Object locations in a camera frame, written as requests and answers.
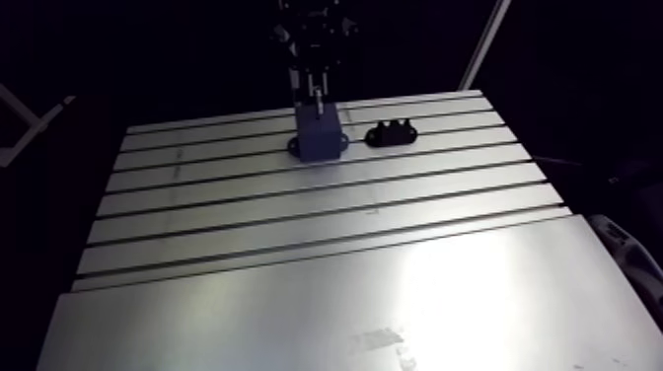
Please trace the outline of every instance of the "aluminum table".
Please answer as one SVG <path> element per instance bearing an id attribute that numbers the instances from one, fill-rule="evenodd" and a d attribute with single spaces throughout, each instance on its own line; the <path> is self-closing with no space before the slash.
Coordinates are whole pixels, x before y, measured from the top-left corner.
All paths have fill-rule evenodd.
<path id="1" fill-rule="evenodd" d="M 661 370 L 663 338 L 479 91 L 128 129 L 39 370 Z M 412 145 L 369 148 L 379 119 Z"/>

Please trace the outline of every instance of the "white pole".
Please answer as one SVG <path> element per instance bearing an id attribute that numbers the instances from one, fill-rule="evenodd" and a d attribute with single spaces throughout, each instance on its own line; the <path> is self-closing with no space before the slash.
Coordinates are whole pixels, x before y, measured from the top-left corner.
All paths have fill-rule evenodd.
<path id="1" fill-rule="evenodd" d="M 499 30 L 499 26 L 504 20 L 509 5 L 511 5 L 511 0 L 497 0 L 495 2 L 495 7 L 492 9 L 492 13 L 488 18 L 485 29 L 483 29 L 483 35 L 481 35 L 481 38 L 479 39 L 475 54 L 472 56 L 472 59 L 470 59 L 470 64 L 468 64 L 468 68 L 465 70 L 465 75 L 463 76 L 463 80 L 461 80 L 461 85 L 458 87 L 458 90 L 469 90 L 475 82 L 475 78 L 481 68 L 483 59 L 485 58 L 485 55 L 488 54 L 492 40 L 495 38 L 497 30 Z"/>

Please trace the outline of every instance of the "dark floor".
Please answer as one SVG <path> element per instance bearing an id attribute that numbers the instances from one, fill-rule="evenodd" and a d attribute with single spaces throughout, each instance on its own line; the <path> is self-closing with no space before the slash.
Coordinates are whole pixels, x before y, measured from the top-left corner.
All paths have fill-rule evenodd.
<path id="1" fill-rule="evenodd" d="M 263 30 L 255 29 L 269 22 L 258 19 L 252 6 L 233 10 L 253 17 L 251 22 L 216 22 L 216 14 L 230 12 L 229 5 L 214 5 L 214 12 L 208 12 L 208 4 L 189 2 L 182 8 L 170 1 L 153 14 L 154 4 L 135 9 L 131 4 L 60 0 L 41 8 L 28 2 L 15 5 L 34 24 L 65 30 L 52 36 L 65 40 L 64 51 L 48 37 L 27 32 L 26 38 L 35 41 L 24 53 L 28 61 L 59 53 L 74 57 L 68 62 L 55 58 L 38 73 L 36 62 L 28 63 L 32 69 L 5 73 L 0 81 L 11 82 L 41 113 L 66 94 L 80 98 L 11 168 L 0 170 L 5 303 L 0 348 L 8 370 L 35 367 L 55 300 L 69 288 L 128 124 L 290 104 L 287 76 L 278 63 L 268 62 L 270 46 L 258 37 Z M 474 23 L 438 11 L 424 12 L 429 14 L 414 22 L 415 28 L 404 28 L 430 4 L 389 3 L 375 5 L 388 13 L 370 12 L 370 7 L 358 12 L 372 25 L 362 41 L 370 46 L 350 58 L 338 86 L 342 99 L 455 89 L 462 61 L 471 51 L 459 47 L 456 54 L 444 54 L 437 45 L 478 37 L 489 2 L 466 2 L 460 8 L 465 19 L 475 15 Z M 41 13 L 31 13 L 31 7 Z M 628 6 L 617 1 L 515 0 L 476 83 L 574 210 L 607 212 L 654 247 L 661 236 L 651 230 L 660 228 L 634 222 L 631 216 L 638 214 L 639 190 L 663 180 L 657 172 L 663 157 L 657 128 L 658 88 L 663 85 L 663 61 L 655 47 L 663 44 L 663 27 L 655 19 L 659 8 L 640 0 Z M 403 18 L 383 16 L 397 13 Z M 152 26 L 148 31 L 145 22 Z M 19 25 L 23 31 L 29 27 L 30 22 Z M 383 34 L 371 35 L 370 30 Z M 24 49 L 12 41 L 12 51 Z M 247 67 L 257 61 L 258 67 Z M 66 80 L 74 72 L 78 77 Z M 43 94 L 31 94 L 44 81 Z M 609 178 L 621 182 L 609 185 Z M 657 202 L 649 203 L 663 209 Z M 658 250 L 653 253 L 661 256 Z"/>

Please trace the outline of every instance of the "metal rod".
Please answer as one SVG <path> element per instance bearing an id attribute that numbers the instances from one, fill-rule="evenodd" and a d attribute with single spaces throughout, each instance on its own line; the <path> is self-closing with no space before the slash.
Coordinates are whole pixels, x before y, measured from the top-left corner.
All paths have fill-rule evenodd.
<path id="1" fill-rule="evenodd" d="M 499 30 L 499 26 L 504 20 L 509 5 L 511 5 L 511 0 L 497 0 L 495 2 L 495 7 L 492 9 L 492 14 L 490 14 L 490 18 L 488 18 L 485 29 L 483 29 L 483 35 L 481 35 L 481 38 L 479 39 L 475 54 L 472 56 L 472 59 L 470 59 L 470 64 L 468 64 L 468 68 L 465 70 L 465 75 L 463 76 L 463 80 L 461 80 L 461 85 L 458 87 L 458 90 L 468 90 L 475 82 L 475 78 L 481 68 L 483 59 L 490 49 L 490 45 Z"/>
<path id="2" fill-rule="evenodd" d="M 327 72 L 323 72 L 323 93 L 326 96 L 330 93 L 330 87 L 327 81 Z"/>
<path id="3" fill-rule="evenodd" d="M 313 97 L 313 75 L 308 74 L 309 77 L 309 97 Z"/>
<path id="4" fill-rule="evenodd" d="M 0 84 L 0 99 L 28 126 L 34 127 L 39 125 L 41 119 L 37 117 L 26 105 L 21 102 L 12 92 L 7 89 L 3 84 Z"/>
<path id="5" fill-rule="evenodd" d="M 320 118 L 325 113 L 325 106 L 323 105 L 323 93 L 320 91 L 320 88 L 316 88 L 316 104 L 318 106 L 318 118 Z"/>
<path id="6" fill-rule="evenodd" d="M 35 139 L 37 134 L 40 132 L 44 131 L 45 128 L 48 126 L 48 123 L 51 122 L 57 115 L 59 115 L 62 112 L 62 105 L 57 105 L 53 107 L 49 112 L 47 112 L 41 121 L 39 122 L 39 125 L 31 127 L 19 141 L 14 145 L 13 148 L 8 148 L 6 151 L 3 151 L 2 157 L 0 158 L 0 167 L 6 168 L 9 166 L 9 164 L 14 161 L 14 159 L 21 153 L 23 150 L 30 144 L 30 142 Z"/>

